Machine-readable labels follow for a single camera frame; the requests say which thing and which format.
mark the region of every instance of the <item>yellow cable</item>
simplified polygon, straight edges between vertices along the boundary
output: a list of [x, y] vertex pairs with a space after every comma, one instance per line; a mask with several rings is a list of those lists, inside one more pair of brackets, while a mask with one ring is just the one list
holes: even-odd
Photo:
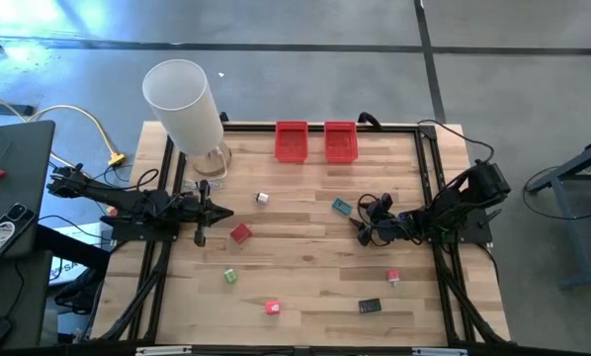
[[[107, 146], [107, 148], [109, 149], [109, 152], [111, 153], [111, 161], [109, 161], [110, 165], [111, 162], [114, 161], [114, 159], [118, 159], [118, 157], [122, 157], [124, 159], [124, 156], [121, 154], [118, 154], [117, 152], [115, 152], [113, 150], [113, 147], [111, 146], [111, 142], [109, 141], [109, 139], [107, 138], [107, 134], [105, 133], [105, 131], [102, 129], [102, 126], [100, 125], [100, 122], [98, 122], [98, 119], [96, 119], [93, 115], [91, 115], [90, 113], [88, 113], [87, 111], [80, 109], [78, 107], [72, 106], [72, 105], [54, 105], [52, 107], [49, 107], [47, 109], [43, 109], [39, 112], [37, 112], [36, 114], [32, 115], [29, 118], [24, 118], [19, 112], [17, 112], [12, 106], [10, 106], [8, 103], [6, 103], [4, 100], [2, 100], [0, 98], [0, 103], [3, 104], [3, 106], [5, 106], [6, 108], [8, 108], [13, 114], [15, 114], [17, 117], [19, 117], [19, 119], [21, 119], [24, 123], [29, 123], [32, 121], [37, 121], [43, 114], [51, 111], [51, 110], [55, 110], [55, 109], [71, 109], [71, 110], [75, 110], [81, 114], [83, 114], [84, 116], [86, 116], [87, 118], [89, 118], [91, 121], [94, 122], [94, 124], [96, 125], [96, 128], [98, 128], [98, 131], [100, 132], [100, 135], [102, 136], [102, 139], [105, 142], [105, 145]], [[56, 153], [54, 153], [53, 151], [50, 153], [51, 158], [57, 160], [58, 162], [70, 166], [70, 167], [74, 167], [74, 165], [72, 163], [70, 163], [69, 161], [67, 161], [66, 159], [61, 158], [60, 156], [58, 156]]]

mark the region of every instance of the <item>red block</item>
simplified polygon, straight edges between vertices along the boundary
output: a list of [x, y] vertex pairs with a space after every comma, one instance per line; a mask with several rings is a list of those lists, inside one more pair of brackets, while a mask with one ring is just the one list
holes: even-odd
[[252, 235], [252, 231], [244, 223], [240, 223], [232, 232], [229, 233], [229, 235], [232, 236], [236, 242], [243, 243], [247, 237]]
[[267, 312], [268, 315], [280, 313], [280, 304], [278, 301], [267, 302], [265, 304], [265, 312]]
[[398, 278], [398, 271], [395, 269], [388, 269], [385, 271], [385, 276], [387, 277], [387, 281], [390, 283], [400, 281]]

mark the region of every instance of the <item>yellow connector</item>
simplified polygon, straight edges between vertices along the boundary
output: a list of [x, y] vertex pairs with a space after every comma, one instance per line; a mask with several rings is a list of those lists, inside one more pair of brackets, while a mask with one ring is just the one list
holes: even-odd
[[127, 159], [127, 157], [123, 153], [111, 153], [111, 159], [107, 163], [109, 163], [110, 166], [117, 166], [122, 164], [125, 159]]

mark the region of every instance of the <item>white lampshade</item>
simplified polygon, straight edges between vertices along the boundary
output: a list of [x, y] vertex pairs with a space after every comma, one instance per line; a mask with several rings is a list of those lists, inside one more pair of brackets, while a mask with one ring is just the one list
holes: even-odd
[[208, 154], [223, 140], [206, 73], [196, 63], [172, 59], [155, 65], [144, 77], [142, 92], [180, 151]]

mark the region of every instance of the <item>glass base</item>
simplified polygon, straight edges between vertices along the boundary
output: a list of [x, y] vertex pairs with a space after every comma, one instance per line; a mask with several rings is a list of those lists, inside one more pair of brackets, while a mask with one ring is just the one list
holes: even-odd
[[[225, 165], [229, 167], [229, 163], [232, 161], [231, 150], [223, 141], [218, 145], [218, 148], [225, 156]], [[193, 168], [195, 168], [197, 172], [207, 177], [221, 175], [225, 171], [225, 168], [223, 167], [223, 159], [220, 157], [220, 154], [218, 154], [216, 148], [208, 152], [208, 154], [189, 157], [188, 161], [193, 165]]]

